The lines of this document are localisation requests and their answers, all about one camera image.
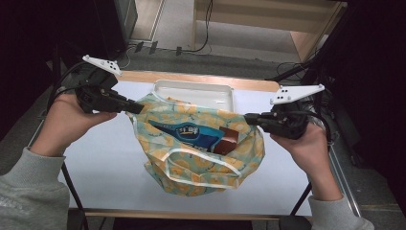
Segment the floral fabric bag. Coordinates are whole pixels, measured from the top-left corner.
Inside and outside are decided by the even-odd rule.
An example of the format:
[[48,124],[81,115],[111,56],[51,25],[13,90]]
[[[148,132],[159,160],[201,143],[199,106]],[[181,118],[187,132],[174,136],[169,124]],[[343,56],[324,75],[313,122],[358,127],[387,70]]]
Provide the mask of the floral fabric bag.
[[236,189],[264,157],[261,132],[240,114],[154,93],[137,103],[144,105],[141,113],[126,114],[147,155],[147,171],[167,193]]

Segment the white mount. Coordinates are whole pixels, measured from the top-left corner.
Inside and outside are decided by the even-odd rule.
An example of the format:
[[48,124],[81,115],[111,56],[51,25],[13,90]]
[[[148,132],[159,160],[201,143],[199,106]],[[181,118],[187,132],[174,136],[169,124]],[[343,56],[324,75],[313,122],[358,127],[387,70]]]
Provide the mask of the white mount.
[[293,103],[299,99],[323,90],[325,90],[325,87],[322,84],[306,86],[281,86],[274,98],[271,99],[271,104]]
[[93,65],[98,66],[99,68],[114,74],[115,76],[121,76],[123,72],[120,70],[117,65],[117,61],[98,59],[90,56],[83,56],[83,60],[89,62]]

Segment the floor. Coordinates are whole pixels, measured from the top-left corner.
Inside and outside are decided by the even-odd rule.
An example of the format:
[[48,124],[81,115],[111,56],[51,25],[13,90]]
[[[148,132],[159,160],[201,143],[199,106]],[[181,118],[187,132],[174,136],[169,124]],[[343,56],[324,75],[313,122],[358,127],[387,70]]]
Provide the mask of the floor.
[[137,0],[137,23],[131,39],[152,41],[165,0]]
[[[164,49],[176,49],[182,46],[185,49],[190,45],[190,34],[180,33],[189,28],[188,20],[182,22],[176,13],[169,11],[189,12],[190,0],[170,0],[165,1],[159,23],[153,35],[146,33],[143,39],[146,47],[138,53],[123,54],[118,62],[128,63],[125,70],[148,70],[165,72],[182,72],[192,74],[210,74],[219,76],[230,76],[249,79],[265,79],[278,75],[294,66],[299,58],[292,49],[292,43],[286,33],[275,31],[274,36],[279,38],[264,40],[262,35],[265,32],[259,28],[234,28],[223,24],[210,24],[210,47],[204,50],[204,56],[183,54],[176,57],[174,52]],[[203,42],[204,25],[198,25],[199,44]],[[149,53],[151,41],[158,41],[158,49],[155,54]],[[299,76],[292,76],[292,81],[284,81],[283,84],[295,84]],[[20,118],[9,134],[0,142],[0,173],[7,172],[12,163],[18,160],[18,154],[8,154],[10,152],[20,152],[27,146],[39,124],[37,116],[46,106],[49,90],[38,98],[32,108]],[[333,130],[340,133],[335,122],[330,119]],[[333,147],[337,161],[339,162],[350,191],[353,193],[362,217],[369,219],[375,225],[375,229],[400,230],[406,229],[406,218],[401,213],[395,199],[389,190],[386,180],[374,169],[359,169],[354,167],[350,161],[349,147],[342,138],[338,138]],[[112,229],[114,219],[89,218],[90,229]],[[255,230],[279,229],[278,222],[271,220],[253,221]]]

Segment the white tray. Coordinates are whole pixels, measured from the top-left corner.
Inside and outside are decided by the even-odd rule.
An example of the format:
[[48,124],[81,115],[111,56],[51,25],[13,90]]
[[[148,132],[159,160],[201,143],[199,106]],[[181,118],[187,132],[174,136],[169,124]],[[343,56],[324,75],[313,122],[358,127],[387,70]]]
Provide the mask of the white tray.
[[163,98],[234,111],[233,88],[229,85],[158,80],[153,90]]

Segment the hand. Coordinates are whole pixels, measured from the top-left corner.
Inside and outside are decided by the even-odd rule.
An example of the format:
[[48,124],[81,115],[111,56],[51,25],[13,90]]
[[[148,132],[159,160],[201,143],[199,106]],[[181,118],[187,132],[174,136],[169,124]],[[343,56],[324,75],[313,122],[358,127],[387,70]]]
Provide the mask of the hand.
[[289,151],[296,164],[309,176],[316,199],[342,198],[329,166],[326,134],[319,126],[308,124],[306,132],[298,140],[276,135],[271,135],[271,138]]
[[55,99],[31,152],[44,156],[60,156],[71,143],[77,141],[95,125],[116,117],[116,113],[86,114],[76,95],[62,94]]

